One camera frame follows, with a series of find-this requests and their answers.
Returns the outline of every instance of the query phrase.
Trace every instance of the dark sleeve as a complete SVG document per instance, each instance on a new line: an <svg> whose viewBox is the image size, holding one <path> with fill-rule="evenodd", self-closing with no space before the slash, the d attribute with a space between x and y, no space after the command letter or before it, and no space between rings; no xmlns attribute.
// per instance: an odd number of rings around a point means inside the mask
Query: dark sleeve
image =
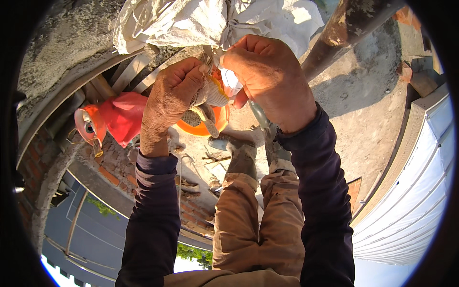
<svg viewBox="0 0 459 287"><path fill-rule="evenodd" d="M279 132L276 140L291 150L300 184L305 248L300 282L302 286L353 286L350 196L335 152L336 133L328 115L317 104L316 118L292 135Z"/></svg>
<svg viewBox="0 0 459 287"><path fill-rule="evenodd" d="M180 232L176 165L173 155L146 158L139 152L139 187L115 287L163 286L163 276L174 272Z"/></svg>

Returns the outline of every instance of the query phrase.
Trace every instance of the man's left hand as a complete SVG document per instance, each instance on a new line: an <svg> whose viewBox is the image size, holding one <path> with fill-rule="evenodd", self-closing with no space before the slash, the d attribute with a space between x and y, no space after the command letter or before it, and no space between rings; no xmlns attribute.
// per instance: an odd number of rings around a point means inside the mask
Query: man's left hand
<svg viewBox="0 0 459 287"><path fill-rule="evenodd" d="M168 128L177 123L203 87L207 66L194 57L160 71L146 103L140 129L140 151L146 157L168 156Z"/></svg>

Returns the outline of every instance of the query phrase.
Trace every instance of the tree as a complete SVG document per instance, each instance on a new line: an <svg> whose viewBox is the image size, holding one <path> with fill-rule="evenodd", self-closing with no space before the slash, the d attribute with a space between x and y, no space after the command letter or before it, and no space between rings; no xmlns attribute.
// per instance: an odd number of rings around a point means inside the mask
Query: tree
<svg viewBox="0 0 459 287"><path fill-rule="evenodd" d="M212 269L212 252L210 251L179 243L177 245L177 257L187 260L193 260L193 258L196 258L199 266L202 266L203 269Z"/></svg>
<svg viewBox="0 0 459 287"><path fill-rule="evenodd" d="M116 219L120 220L119 219L119 216L117 215L116 211L114 211L113 209L111 209L110 207L106 206L102 201L98 200L97 198L93 198L91 197L89 194L86 196L86 201L97 206L98 209L99 209L99 212L103 215L103 216L107 216L109 214L113 215L116 217Z"/></svg>

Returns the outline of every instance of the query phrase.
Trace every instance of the brick wall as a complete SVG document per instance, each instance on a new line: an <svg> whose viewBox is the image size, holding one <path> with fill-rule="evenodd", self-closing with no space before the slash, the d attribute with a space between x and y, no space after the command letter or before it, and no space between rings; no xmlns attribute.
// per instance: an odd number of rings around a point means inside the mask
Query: brick wall
<svg viewBox="0 0 459 287"><path fill-rule="evenodd" d="M102 156L95 158L94 151L89 144L85 144L81 153L93 172L114 185L119 191L128 196L135 195L137 182L135 180L135 166L128 160L129 147L122 148L115 139L107 134L103 143Z"/></svg>
<svg viewBox="0 0 459 287"><path fill-rule="evenodd" d="M181 197L180 200L180 218L182 226L186 227L191 231L198 233L205 233L204 230L206 227L212 227L210 223L206 222L206 217L213 216L214 211L206 210L199 206L199 202L195 199L188 199L185 196ZM203 228L204 230L200 231L199 229L190 228L189 222L192 225Z"/></svg>
<svg viewBox="0 0 459 287"><path fill-rule="evenodd" d="M125 192L127 195L135 196L137 182L135 179L135 166L128 160L129 147L122 148L111 135L107 134L103 143L103 155L94 158L94 152L90 145L86 145L82 153L86 160L92 165L93 170L105 180ZM202 228L212 226L206 222L206 217L213 216L214 211L206 210L199 206L199 198L188 199L182 196L181 219L182 225L192 222Z"/></svg>
<svg viewBox="0 0 459 287"><path fill-rule="evenodd" d="M19 172L24 177L24 191L17 194L17 203L26 232L31 235L31 220L44 175L61 150L42 127L32 139L19 163Z"/></svg>

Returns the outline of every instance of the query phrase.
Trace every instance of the leg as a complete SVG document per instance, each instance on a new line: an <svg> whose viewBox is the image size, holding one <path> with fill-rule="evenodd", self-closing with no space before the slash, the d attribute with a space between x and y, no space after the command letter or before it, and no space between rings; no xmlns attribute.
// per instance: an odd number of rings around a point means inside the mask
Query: leg
<svg viewBox="0 0 459 287"><path fill-rule="evenodd" d="M280 275L300 278L304 261L301 229L304 225L298 198L297 175L278 169L261 181L264 215L260 225L260 261Z"/></svg>
<svg viewBox="0 0 459 287"><path fill-rule="evenodd" d="M227 135L210 138L209 145L231 152L224 188L215 205L212 268L234 273L251 271L259 265L257 150L252 143Z"/></svg>
<svg viewBox="0 0 459 287"><path fill-rule="evenodd" d="M290 152L274 142L276 126L258 104L249 101L249 106L263 130L270 173L261 181L264 205L260 225L261 267L299 279L304 261L301 240L304 216L298 198L298 178Z"/></svg>

